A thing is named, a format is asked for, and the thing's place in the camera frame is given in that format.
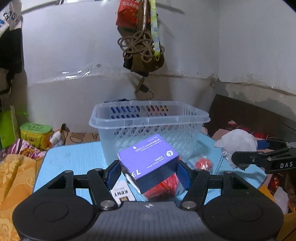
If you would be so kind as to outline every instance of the blue gripper pad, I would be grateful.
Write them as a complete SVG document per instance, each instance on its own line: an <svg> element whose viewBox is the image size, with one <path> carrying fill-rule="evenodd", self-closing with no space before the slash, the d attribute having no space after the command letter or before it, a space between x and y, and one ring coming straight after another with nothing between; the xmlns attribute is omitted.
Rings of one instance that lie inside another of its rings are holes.
<svg viewBox="0 0 296 241"><path fill-rule="evenodd" d="M265 150L269 147L269 143L266 140L257 141L257 150Z"/></svg>
<svg viewBox="0 0 296 241"><path fill-rule="evenodd" d="M185 167L183 164L178 163L177 165L177 169L176 169L176 175L180 181L180 183L182 184L182 186L188 190L189 188L191 188L191 181L190 181L190 176L189 176L189 171L187 170L187 168L189 169L189 167Z"/></svg>
<svg viewBox="0 0 296 241"><path fill-rule="evenodd" d="M121 175L121 166L119 161L114 161L106 168L105 172L107 173L106 186L109 190L111 190Z"/></svg>

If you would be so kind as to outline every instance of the toothpaste box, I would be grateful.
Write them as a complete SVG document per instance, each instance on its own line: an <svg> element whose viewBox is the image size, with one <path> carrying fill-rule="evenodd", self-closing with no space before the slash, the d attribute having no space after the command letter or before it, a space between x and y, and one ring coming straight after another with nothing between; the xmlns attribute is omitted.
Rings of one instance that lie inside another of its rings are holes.
<svg viewBox="0 0 296 241"><path fill-rule="evenodd" d="M159 134L118 153L123 174L140 194L174 174L178 157Z"/></svg>

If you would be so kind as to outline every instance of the yellow container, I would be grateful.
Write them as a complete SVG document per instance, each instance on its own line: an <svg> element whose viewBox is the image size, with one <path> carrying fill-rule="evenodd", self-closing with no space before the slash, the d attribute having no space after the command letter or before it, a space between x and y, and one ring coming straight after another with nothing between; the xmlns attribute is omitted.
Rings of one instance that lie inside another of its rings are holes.
<svg viewBox="0 0 296 241"><path fill-rule="evenodd" d="M49 145L49 137L52 135L52 126L34 123L24 123L20 126L20 136L34 147L45 150Z"/></svg>

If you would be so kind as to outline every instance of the black cable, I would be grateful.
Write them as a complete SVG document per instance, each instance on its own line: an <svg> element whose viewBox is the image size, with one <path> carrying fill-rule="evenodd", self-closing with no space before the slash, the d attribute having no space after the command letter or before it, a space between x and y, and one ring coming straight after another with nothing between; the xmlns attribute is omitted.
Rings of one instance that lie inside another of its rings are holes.
<svg viewBox="0 0 296 241"><path fill-rule="evenodd" d="M153 99L154 98L154 94L150 90L147 90L147 92L150 92L152 94L152 97L149 98L149 99L143 99L143 100L151 100L151 99ZM121 102L121 101L130 101L130 100L138 100L138 99L129 99L129 100L128 99L116 99L116 100L113 100L111 102Z"/></svg>
<svg viewBox="0 0 296 241"><path fill-rule="evenodd" d="M154 98L154 94L153 94L150 90L148 90L148 92L150 92L150 93L152 94L152 97L149 98L149 99L147 99L147 100L151 100L151 99L153 99L153 98Z"/></svg>

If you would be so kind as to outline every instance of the orange cloth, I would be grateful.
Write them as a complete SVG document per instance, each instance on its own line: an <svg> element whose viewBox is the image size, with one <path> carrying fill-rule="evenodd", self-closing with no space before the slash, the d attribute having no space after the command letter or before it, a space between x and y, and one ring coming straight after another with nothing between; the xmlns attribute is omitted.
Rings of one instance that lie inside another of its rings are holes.
<svg viewBox="0 0 296 241"><path fill-rule="evenodd" d="M277 241L295 241L296 240L296 213L287 213L284 215L284 223L279 231Z"/></svg>
<svg viewBox="0 0 296 241"><path fill-rule="evenodd" d="M33 192L43 158L11 154L0 164L0 241L19 241L12 223L15 207Z"/></svg>
<svg viewBox="0 0 296 241"><path fill-rule="evenodd" d="M271 195L270 191L265 185L262 185L258 190L262 192L265 196L270 198L272 201L274 201L274 197Z"/></svg>

